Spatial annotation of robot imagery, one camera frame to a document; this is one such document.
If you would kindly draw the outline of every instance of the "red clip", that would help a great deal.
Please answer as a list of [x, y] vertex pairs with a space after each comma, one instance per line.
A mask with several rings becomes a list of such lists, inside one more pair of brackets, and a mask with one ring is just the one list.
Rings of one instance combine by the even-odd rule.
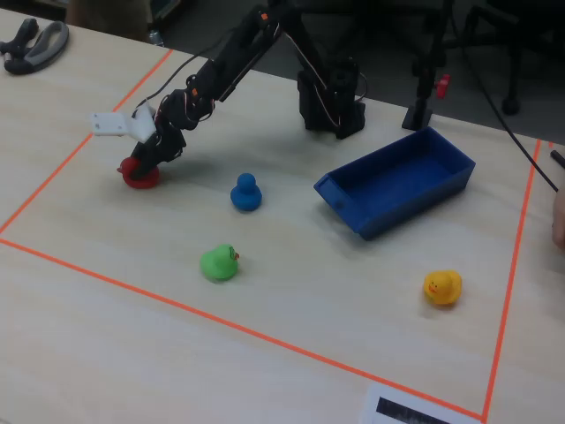
[[435, 83], [438, 99], [445, 98], [445, 94], [448, 92], [449, 80], [451, 80], [451, 75], [446, 73], [438, 82]]

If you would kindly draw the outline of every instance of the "black gray object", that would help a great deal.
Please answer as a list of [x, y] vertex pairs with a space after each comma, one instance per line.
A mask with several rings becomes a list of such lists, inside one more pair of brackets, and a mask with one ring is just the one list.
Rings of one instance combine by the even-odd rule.
[[[61, 21], [49, 24], [31, 48], [27, 44], [37, 35], [39, 27], [35, 19], [26, 19], [11, 42], [0, 42], [4, 55], [4, 69], [15, 75], [38, 72], [55, 62], [69, 41], [69, 27]], [[49, 44], [53, 35], [55, 42]]]

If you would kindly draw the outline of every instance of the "yellow rubber duck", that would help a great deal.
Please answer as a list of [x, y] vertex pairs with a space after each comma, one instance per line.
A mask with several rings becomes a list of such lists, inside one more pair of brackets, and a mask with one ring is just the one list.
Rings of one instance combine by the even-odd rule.
[[434, 271], [426, 276], [424, 293], [435, 305], [451, 305], [461, 296], [462, 285], [455, 271]]

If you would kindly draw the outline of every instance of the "green rubber duck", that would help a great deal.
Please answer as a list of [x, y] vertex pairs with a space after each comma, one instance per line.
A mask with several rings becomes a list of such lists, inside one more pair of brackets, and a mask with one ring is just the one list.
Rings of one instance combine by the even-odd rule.
[[200, 268], [207, 278], [229, 280], [237, 273], [237, 259], [239, 254], [232, 245], [219, 245], [202, 255]]

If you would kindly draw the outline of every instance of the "black cable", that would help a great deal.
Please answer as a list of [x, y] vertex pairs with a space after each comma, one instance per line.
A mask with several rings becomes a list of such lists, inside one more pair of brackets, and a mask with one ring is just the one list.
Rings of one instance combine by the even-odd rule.
[[367, 96], [367, 93], [369, 92], [369, 82], [367, 81], [367, 77], [365, 76], [364, 73], [360, 72], [359, 76], [363, 79], [363, 81], [365, 82], [365, 91], [363, 92], [363, 94], [355, 101], [357, 103], [361, 102], [363, 99], [365, 99], [365, 97]]
[[506, 132], [508, 133], [510, 138], [516, 143], [516, 145], [520, 148], [520, 150], [522, 150], [522, 153], [524, 153], [524, 155], [528, 158], [531, 165], [536, 169], [537, 172], [539, 172], [539, 175], [541, 175], [543, 177], [543, 179], [551, 186], [551, 188], [553, 188], [556, 192], [559, 191], [559, 189], [554, 184], [554, 182], [551, 179], [549, 179], [549, 177], [546, 175], [546, 173], [544, 171], [541, 170], [541, 168], [539, 168], [536, 161], [533, 160], [533, 158], [530, 156], [528, 151], [524, 148], [522, 143], [516, 138], [516, 136], [514, 135], [514, 133], [512, 132], [512, 130], [510, 129], [510, 127], [508, 126], [506, 121], [504, 120], [504, 118], [502, 117], [501, 113], [496, 108], [496, 105], [494, 104], [492, 97], [486, 91], [485, 84], [483, 84], [483, 81], [479, 77], [477, 71], [475, 71], [475, 68], [474, 68], [472, 62], [469, 59], [469, 56], [467, 56], [467, 50], [465, 49], [465, 46], [462, 43], [461, 37], [459, 36], [459, 31], [457, 29], [456, 19], [455, 19], [455, 16], [453, 14], [453, 11], [451, 11], [451, 26], [453, 27], [453, 32], [454, 32], [455, 37], [457, 39], [457, 43], [459, 44], [459, 47], [461, 47], [463, 59], [465, 60], [467, 66], [469, 67], [469, 70], [471, 71], [472, 76], [477, 81], [477, 84], [478, 84], [478, 87], [480, 88], [480, 91], [483, 92], [483, 95], [485, 96], [486, 101], [488, 102], [490, 107], [493, 109], [494, 115], [496, 115], [496, 117], [500, 121], [502, 127], [506, 130]]
[[205, 49], [202, 49], [201, 51], [199, 51], [198, 53], [196, 53], [194, 56], [192, 56], [191, 58], [187, 59], [183, 64], [181, 64], [176, 71], [173, 72], [173, 74], [169, 77], [169, 79], [167, 79], [167, 81], [162, 85], [161, 88], [159, 88], [157, 91], [155, 91], [152, 95], [146, 97], [145, 99], [143, 99], [141, 101], [140, 104], [137, 105], [137, 107], [135, 108], [135, 110], [137, 110], [139, 108], [139, 106], [141, 106], [142, 104], [144, 104], [145, 102], [153, 99], [154, 97], [156, 97], [157, 95], [159, 95], [162, 90], [165, 89], [166, 86], [168, 86], [168, 84], [178, 75], [179, 72], [181, 72], [183, 70], [183, 68], [185, 66], [187, 66], [192, 60], [194, 60], [197, 57], [200, 57], [202, 55], [205, 55], [206, 53], [208, 53], [208, 51], [215, 49], [216, 47], [218, 47], [218, 45], [220, 45], [220, 43], [222, 42], [223, 38], [229, 34], [232, 33], [233, 31], [235, 31], [236, 28], [233, 27], [231, 29], [229, 29], [228, 31], [226, 31], [225, 33], [222, 34], [222, 36], [220, 38], [218, 38], [214, 44], [206, 47]]

